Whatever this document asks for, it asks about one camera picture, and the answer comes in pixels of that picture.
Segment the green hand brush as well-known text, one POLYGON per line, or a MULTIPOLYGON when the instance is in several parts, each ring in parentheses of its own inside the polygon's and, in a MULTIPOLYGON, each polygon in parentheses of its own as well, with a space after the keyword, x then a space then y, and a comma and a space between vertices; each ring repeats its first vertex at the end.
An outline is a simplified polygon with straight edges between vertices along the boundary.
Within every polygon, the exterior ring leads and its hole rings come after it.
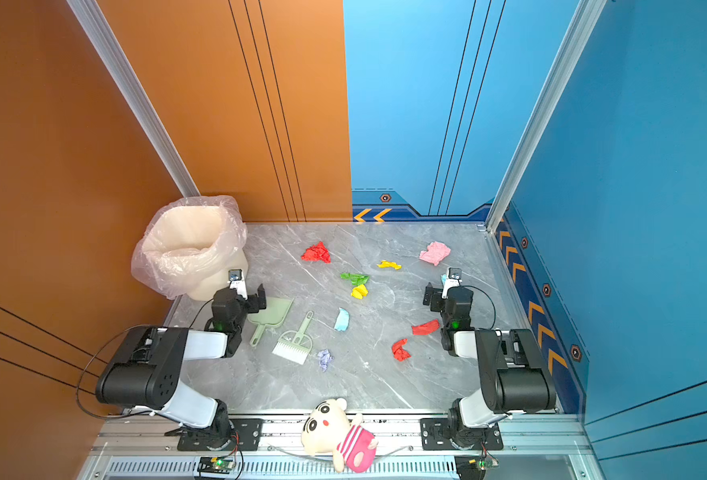
POLYGON ((307 312, 297 330, 290 330, 281 334, 273 347, 272 354, 295 364, 303 365, 313 346, 311 337, 307 335, 307 329, 313 320, 313 316, 313 311, 307 312))

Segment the green dustpan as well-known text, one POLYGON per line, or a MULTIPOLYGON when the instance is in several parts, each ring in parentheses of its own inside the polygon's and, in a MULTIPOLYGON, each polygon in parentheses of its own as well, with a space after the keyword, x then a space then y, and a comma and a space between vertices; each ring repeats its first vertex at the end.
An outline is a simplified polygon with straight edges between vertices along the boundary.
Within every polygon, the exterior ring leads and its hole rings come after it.
POLYGON ((247 315, 247 320, 255 326, 249 341, 249 345, 252 348, 259 344, 267 329, 274 329, 283 324, 292 304, 292 299, 269 297, 266 300, 265 309, 259 310, 258 313, 247 315))

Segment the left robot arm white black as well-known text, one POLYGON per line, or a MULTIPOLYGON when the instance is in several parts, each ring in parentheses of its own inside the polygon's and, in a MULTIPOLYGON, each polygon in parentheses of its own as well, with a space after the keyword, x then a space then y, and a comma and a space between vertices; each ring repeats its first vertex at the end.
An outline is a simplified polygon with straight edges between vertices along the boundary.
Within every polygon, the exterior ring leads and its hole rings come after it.
POLYGON ((241 346, 247 316, 265 308, 263 286, 245 296, 227 287, 213 295, 212 317, 203 330, 130 328, 97 380, 96 399, 174 422, 177 428, 165 435, 178 439, 180 451, 235 450, 238 432, 225 402, 199 393, 180 374, 187 361, 231 358, 241 346))

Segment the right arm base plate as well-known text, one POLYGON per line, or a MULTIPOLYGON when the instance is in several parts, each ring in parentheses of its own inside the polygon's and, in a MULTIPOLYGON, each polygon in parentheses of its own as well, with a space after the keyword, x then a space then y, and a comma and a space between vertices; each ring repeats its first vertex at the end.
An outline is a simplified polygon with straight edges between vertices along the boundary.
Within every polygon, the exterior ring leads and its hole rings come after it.
POLYGON ((487 428, 455 429, 447 418, 421 418, 421 442, 427 451, 441 450, 489 450, 501 451, 503 436, 499 426, 487 428))

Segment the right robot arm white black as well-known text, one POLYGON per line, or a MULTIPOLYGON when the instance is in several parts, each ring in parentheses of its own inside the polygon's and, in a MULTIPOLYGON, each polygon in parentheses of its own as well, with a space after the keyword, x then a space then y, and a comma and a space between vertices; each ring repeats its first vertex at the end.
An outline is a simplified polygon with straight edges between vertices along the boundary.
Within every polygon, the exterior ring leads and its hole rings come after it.
POLYGON ((441 346, 449 355, 477 362, 477 390, 453 401, 439 433, 457 449, 499 450, 497 424, 513 413, 539 413, 557 406, 557 388, 528 329, 471 325, 477 288, 427 284, 423 304, 441 316, 441 346))

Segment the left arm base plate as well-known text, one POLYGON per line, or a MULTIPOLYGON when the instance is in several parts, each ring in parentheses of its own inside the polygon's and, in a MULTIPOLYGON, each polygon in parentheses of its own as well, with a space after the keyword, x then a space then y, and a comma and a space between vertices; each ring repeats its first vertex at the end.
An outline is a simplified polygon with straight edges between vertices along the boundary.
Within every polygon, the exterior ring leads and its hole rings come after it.
POLYGON ((262 428, 261 418, 231 418, 223 425, 215 423, 205 429, 183 427, 176 449, 182 452, 253 452, 258 449, 262 428))

